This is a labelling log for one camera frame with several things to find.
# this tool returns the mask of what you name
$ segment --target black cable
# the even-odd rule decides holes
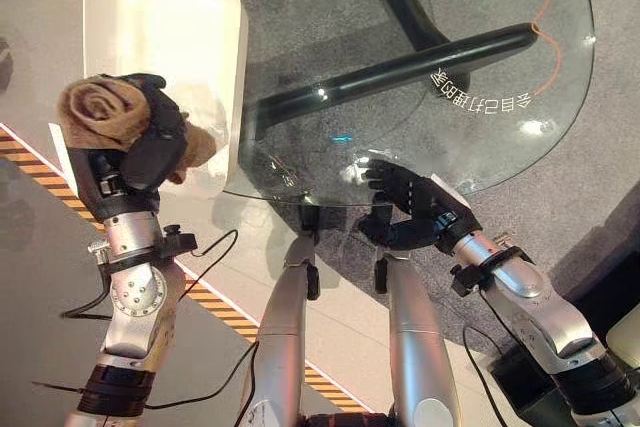
[[[222,259],[224,259],[226,257],[226,255],[231,251],[231,249],[233,249],[233,246],[238,241],[238,230],[237,229],[230,230],[229,232],[224,234],[222,237],[220,237],[218,240],[213,242],[201,254],[196,254],[194,252],[191,252],[191,255],[193,255],[194,257],[202,257],[204,255],[207,255],[220,242],[222,242],[224,239],[226,239],[227,237],[229,237],[232,234],[234,234],[234,238],[231,241],[231,244],[229,244],[229,247],[227,247],[227,250],[225,250],[222,253],[222,255],[215,260],[215,262],[213,262],[209,266],[207,266],[207,268],[204,270],[204,272],[202,272],[202,274],[200,274],[198,276],[198,278],[193,282],[193,284],[190,285],[189,288],[186,289],[182,293],[182,295],[180,296],[178,301],[182,300],[189,292],[191,292],[191,290],[196,286],[196,284],[198,282],[200,282],[200,280],[205,275],[207,275],[209,273],[209,271],[213,267],[215,267],[220,261],[222,261]],[[100,292],[100,295],[98,295],[98,297],[93,299],[91,302],[88,302],[88,303],[86,303],[84,305],[81,305],[80,307],[76,307],[74,309],[62,312],[60,314],[61,317],[65,318],[65,319],[111,320],[111,316],[110,315],[85,314],[85,312],[87,310],[90,310],[90,309],[93,309],[94,307],[97,307],[98,305],[100,305],[109,296],[109,289],[111,288],[111,275],[109,275],[109,273],[107,272],[107,266],[106,265],[98,265],[98,270],[100,271],[100,279],[102,281],[102,292]]]
[[[244,406],[242,408],[242,411],[240,412],[240,417],[236,421],[236,425],[238,425],[239,420],[242,419],[242,417],[246,413],[247,409],[249,408],[249,404],[251,403],[251,400],[253,399],[253,396],[255,394],[255,388],[256,388],[256,385],[255,385],[256,384],[256,379],[255,379],[255,358],[256,358],[256,352],[258,351],[258,345],[260,345],[259,341],[258,342],[254,342],[253,344],[251,344],[249,346],[249,348],[247,350],[244,351],[244,353],[242,354],[242,357],[240,357],[240,359],[238,359],[238,361],[236,362],[236,365],[231,370],[231,373],[227,377],[227,380],[225,380],[224,383],[222,384],[222,386],[219,389],[217,389],[215,392],[213,392],[213,393],[211,393],[209,395],[202,396],[202,397],[194,397],[194,398],[191,398],[191,399],[178,400],[176,402],[169,402],[167,404],[160,404],[160,405],[149,405],[149,404],[146,404],[144,406],[144,408],[148,409],[148,410],[162,410],[162,409],[169,409],[171,407],[177,407],[179,405],[194,404],[196,402],[202,402],[204,400],[209,400],[209,399],[214,398],[215,396],[219,395],[227,387],[227,385],[229,385],[229,383],[231,382],[231,380],[235,376],[236,372],[240,368],[240,365],[242,365],[242,361],[247,357],[247,355],[249,355],[249,353],[251,351],[253,351],[253,354],[251,355],[251,364],[250,364],[250,369],[251,369],[250,370],[250,372],[251,372],[251,392],[249,394],[249,398],[247,399],[247,402],[244,404]],[[53,389],[53,390],[61,390],[63,392],[73,392],[75,394],[82,394],[84,392],[84,389],[82,389],[82,388],[75,388],[75,387],[67,387],[67,386],[64,386],[64,385],[49,384],[47,382],[31,382],[31,383],[33,385],[37,385],[39,387],[46,387],[47,389]]]
[[[209,399],[214,398],[216,395],[220,394],[220,392],[222,392],[227,385],[229,385],[229,382],[231,382],[231,379],[233,379],[233,377],[235,376],[236,372],[240,368],[240,365],[242,364],[242,361],[247,357],[247,355],[249,355],[249,353],[252,350],[254,352],[256,350],[258,350],[258,344],[259,344],[259,342],[255,342],[255,343],[251,344],[247,350],[245,350],[244,354],[242,354],[242,357],[240,357],[238,362],[236,362],[236,365],[231,370],[231,373],[227,377],[227,380],[225,380],[224,383],[222,384],[222,386],[219,389],[217,389],[215,392],[213,392],[213,393],[211,393],[209,395],[204,395],[202,397],[193,397],[191,399],[184,399],[184,400],[178,400],[176,402],[169,402],[167,404],[160,404],[160,405],[149,405],[149,404],[147,404],[147,405],[144,406],[144,408],[145,409],[149,409],[149,410],[161,410],[161,409],[168,409],[168,408],[171,408],[171,407],[177,407],[179,405],[184,405],[184,404],[193,404],[193,403],[196,403],[196,402],[202,402],[203,400],[209,400]]]
[[[489,342],[491,342],[493,344],[493,346],[496,348],[496,350],[500,353],[500,355],[504,355],[503,350],[500,348],[500,346],[498,345],[498,343],[493,340],[493,338],[487,334],[486,332],[478,329],[477,327],[474,327],[473,325],[465,325],[464,326],[465,329],[470,329],[473,330],[474,332],[477,332],[478,334],[480,334],[481,336],[483,336],[485,339],[487,339]]]
[[[224,239],[226,239],[227,237],[229,237],[230,235],[235,234],[233,237],[233,240],[231,241],[231,243],[229,244],[229,247],[227,247],[227,250],[225,250],[222,255],[220,255],[220,257],[218,257],[215,261],[213,261],[211,264],[209,264],[207,266],[206,269],[204,269],[204,272],[202,272],[198,278],[196,280],[193,281],[193,284],[191,284],[189,286],[189,288],[187,290],[185,290],[182,295],[180,296],[180,299],[178,299],[178,301],[182,300],[189,292],[191,292],[191,289],[193,289],[196,284],[198,282],[200,282],[200,280],[202,280],[202,278],[207,275],[209,273],[209,271],[211,269],[213,269],[218,262],[220,262],[222,259],[224,259],[226,257],[226,255],[231,251],[231,249],[233,249],[233,246],[236,245],[236,242],[238,241],[238,230],[237,229],[231,229],[229,232],[227,232],[226,234],[224,234],[222,237],[220,237],[218,240],[216,240],[213,244],[211,244],[209,247],[207,247],[206,249],[204,249],[202,251],[201,254],[196,254],[194,252],[191,252],[191,255],[194,257],[203,257],[205,255],[207,255],[211,249],[213,249],[214,247],[216,247],[220,242],[222,242]]]
[[[240,425],[240,422],[242,422],[242,418],[244,417],[244,414],[247,413],[247,410],[249,409],[249,405],[251,405],[251,401],[253,400],[253,396],[256,393],[255,362],[256,362],[256,353],[258,352],[258,347],[257,347],[258,342],[256,342],[255,345],[256,345],[256,349],[253,351],[253,354],[251,355],[251,364],[249,366],[250,373],[251,373],[251,392],[249,392],[249,397],[247,398],[247,401],[242,406],[242,410],[238,414],[238,418],[236,419],[236,423],[233,424],[233,427],[238,427]]]
[[[73,392],[75,394],[81,394],[84,392],[84,389],[76,389],[74,387],[66,387],[64,385],[56,385],[56,384],[48,384],[47,382],[31,382],[33,385],[37,385],[38,387],[46,387],[47,389],[53,390],[62,390],[63,392]]]
[[[493,399],[493,395],[489,390],[489,385],[487,384],[487,381],[485,380],[484,375],[482,375],[482,371],[480,370],[480,367],[478,367],[478,364],[473,358],[473,355],[471,355],[471,350],[469,350],[469,344],[467,343],[467,330],[469,329],[476,330],[474,327],[470,325],[465,325],[462,328],[462,344],[464,345],[464,350],[467,352],[467,356],[469,357],[469,360],[471,361],[471,365],[473,365],[473,368],[475,369],[476,374],[478,374],[478,377],[480,378],[480,382],[482,382],[482,387],[484,388],[484,392],[487,394],[487,397],[489,398],[489,403],[491,404],[493,413],[496,414],[496,417],[498,418],[498,422],[502,427],[508,427],[507,423],[502,418],[502,414],[500,414],[500,411],[498,410],[498,406],[496,405],[496,402]]]
[[[100,280],[102,281],[102,292],[100,295],[93,299],[91,302],[88,302],[80,307],[76,307],[75,309],[67,310],[60,314],[60,317],[65,319],[91,319],[91,320],[111,320],[111,316],[109,315],[99,315],[99,314],[85,314],[87,310],[93,309],[102,303],[104,299],[109,296],[109,289],[111,288],[111,275],[107,272],[107,265],[98,265],[98,270],[100,271]]]

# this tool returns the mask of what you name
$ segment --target glass table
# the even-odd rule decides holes
[[[591,78],[590,0],[243,2],[238,195],[366,205],[371,157],[485,189],[560,141]]]

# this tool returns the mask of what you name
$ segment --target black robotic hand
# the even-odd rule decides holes
[[[149,128],[136,140],[120,164],[130,187],[155,191],[180,162],[187,148],[184,119],[178,105],[162,90],[167,82],[152,74],[118,77],[142,91],[151,109]]]
[[[374,204],[393,204],[410,220],[391,224],[391,208],[374,205],[358,225],[376,244],[392,250],[434,245],[448,255],[463,237],[482,227],[464,199],[437,177],[416,173],[385,160],[371,160],[364,174],[376,190]]]

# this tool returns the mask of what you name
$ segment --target black table leg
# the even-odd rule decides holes
[[[522,52],[537,38],[531,24],[517,24],[266,97],[245,108],[243,138],[255,138],[264,129],[301,115],[416,82],[438,69],[450,78],[471,72]]]

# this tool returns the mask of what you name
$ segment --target chinese characters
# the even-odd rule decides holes
[[[442,92],[444,97],[451,100],[453,105],[468,112],[486,115],[508,113],[513,112],[516,107],[526,109],[533,100],[528,92],[516,94],[505,99],[484,99],[471,96],[467,92],[458,89],[442,69],[438,69],[438,72],[431,74],[431,81]]]

